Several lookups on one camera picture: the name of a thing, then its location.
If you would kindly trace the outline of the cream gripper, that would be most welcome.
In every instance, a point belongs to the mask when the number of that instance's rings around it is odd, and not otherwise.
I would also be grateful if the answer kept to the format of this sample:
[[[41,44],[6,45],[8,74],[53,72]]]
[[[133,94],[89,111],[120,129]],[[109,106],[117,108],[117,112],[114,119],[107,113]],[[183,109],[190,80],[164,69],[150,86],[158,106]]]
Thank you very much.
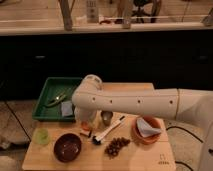
[[[89,131],[93,129],[94,127],[93,122],[97,114],[95,110],[86,110],[86,109],[76,108],[74,110],[74,113],[75,113],[76,120],[80,122],[80,126],[83,122],[88,124],[88,126],[90,127]]]

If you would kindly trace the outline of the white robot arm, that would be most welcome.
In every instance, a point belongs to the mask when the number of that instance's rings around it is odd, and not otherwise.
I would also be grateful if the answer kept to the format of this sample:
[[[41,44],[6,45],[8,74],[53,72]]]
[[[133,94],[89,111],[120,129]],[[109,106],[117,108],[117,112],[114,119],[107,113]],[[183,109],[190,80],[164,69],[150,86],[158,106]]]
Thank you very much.
[[[213,169],[213,91],[191,89],[104,90],[96,75],[87,75],[72,95],[75,113],[94,111],[150,115],[200,127],[204,143],[198,171]]]

